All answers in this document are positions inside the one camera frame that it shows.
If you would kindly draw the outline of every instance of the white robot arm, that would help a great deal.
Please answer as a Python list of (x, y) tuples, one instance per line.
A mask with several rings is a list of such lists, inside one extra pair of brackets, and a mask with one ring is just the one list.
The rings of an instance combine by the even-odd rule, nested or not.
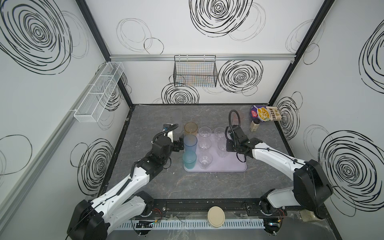
[(333, 188), (329, 183), (322, 167), (317, 161), (304, 161), (288, 156), (271, 148), (263, 141), (248, 137), (239, 125), (231, 124), (231, 114), (239, 114), (236, 110), (229, 112), (229, 139), (227, 136), (227, 151), (244, 154), (263, 161), (287, 175), (293, 186), (285, 189), (271, 189), (261, 197), (260, 207), (265, 215), (271, 215), (282, 206), (303, 206), (313, 211), (318, 218), (325, 218), (325, 213), (319, 211), (324, 201), (331, 196)]
[(173, 140), (172, 131), (178, 124), (165, 124), (163, 131), (152, 140), (152, 149), (132, 165), (130, 175), (105, 194), (88, 203), (81, 201), (72, 214), (67, 237), (72, 240), (106, 239), (123, 222), (138, 215), (149, 215), (153, 198), (136, 191), (156, 177), (166, 165), (172, 152), (184, 149), (182, 138)]
[[(271, 148), (261, 140), (248, 137), (239, 125), (232, 126), (229, 114), (227, 151), (244, 154), (263, 161), (287, 175), (292, 187), (271, 189), (260, 199), (260, 210), (265, 215), (273, 214), (282, 206), (304, 206), (322, 218), (318, 207), (333, 193), (321, 166), (314, 160), (308, 162), (288, 156)], [(68, 236), (72, 240), (106, 239), (114, 229), (135, 216), (150, 215), (153, 198), (141, 191), (129, 199), (136, 191), (157, 176), (167, 163), (172, 151), (184, 149), (182, 138), (173, 141), (172, 131), (177, 124), (165, 124), (161, 133), (153, 138), (151, 151), (133, 164), (130, 175), (111, 190), (92, 200), (81, 201), (75, 208), (69, 227)]]

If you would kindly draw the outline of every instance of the snack bag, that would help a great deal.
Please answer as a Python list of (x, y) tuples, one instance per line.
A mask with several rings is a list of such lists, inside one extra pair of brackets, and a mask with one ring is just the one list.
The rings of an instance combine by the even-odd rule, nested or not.
[(281, 114), (277, 107), (261, 107), (257, 108), (257, 117), (263, 122), (279, 121), (281, 120)]
[(255, 120), (257, 118), (257, 109), (258, 108), (266, 108), (266, 106), (256, 106), (256, 105), (253, 105), (251, 107), (251, 115), (252, 115), (252, 119)]

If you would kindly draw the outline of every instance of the wall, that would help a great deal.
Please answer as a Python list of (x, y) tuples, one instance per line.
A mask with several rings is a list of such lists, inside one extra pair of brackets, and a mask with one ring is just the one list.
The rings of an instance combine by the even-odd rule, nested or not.
[(0, 2), (1, 208), (104, 59), (75, 1)]
[(65, 239), (74, 207), (99, 190), (128, 110), (121, 101), (98, 123), (72, 125), (0, 240)]
[[(322, 3), (323, 0), (88, 1), (113, 55), (296, 53)], [(267, 103), (288, 64), (289, 61), (280, 60), (218, 61), (216, 87), (189, 83), (172, 89), (167, 84), (173, 81), (173, 62), (124, 65), (133, 103), (161, 104)], [(171, 101), (161, 98), (167, 90), (173, 92)]]
[(334, 186), (326, 206), (348, 240), (382, 238), (383, 10), (379, 0), (336, 1), (275, 103), (295, 156), (320, 161)]

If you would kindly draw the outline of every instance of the beige round lid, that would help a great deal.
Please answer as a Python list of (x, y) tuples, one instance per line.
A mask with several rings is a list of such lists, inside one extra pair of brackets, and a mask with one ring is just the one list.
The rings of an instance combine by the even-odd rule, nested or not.
[(220, 227), (224, 224), (225, 214), (223, 209), (218, 206), (211, 207), (208, 211), (208, 222), (213, 227)]

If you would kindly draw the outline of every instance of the white plastic tray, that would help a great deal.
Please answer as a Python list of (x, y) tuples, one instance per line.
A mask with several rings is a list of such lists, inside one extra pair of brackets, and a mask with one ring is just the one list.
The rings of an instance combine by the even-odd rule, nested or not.
[[(197, 135), (197, 144), (199, 144), (199, 139), (202, 138)], [(212, 146), (207, 150), (213, 157), (212, 163), (209, 165), (207, 169), (203, 169), (200, 167), (199, 163), (199, 154), (201, 153), (199, 146), (196, 148), (196, 164), (192, 169), (187, 169), (184, 166), (184, 169), (187, 172), (244, 172), (247, 169), (247, 163), (240, 162), (235, 152), (230, 152), (226, 157), (219, 157), (217, 155), (216, 150), (217, 142), (215, 142), (215, 135), (211, 134), (210, 140), (212, 142)], [(244, 161), (244, 156), (239, 155), (240, 160)]]

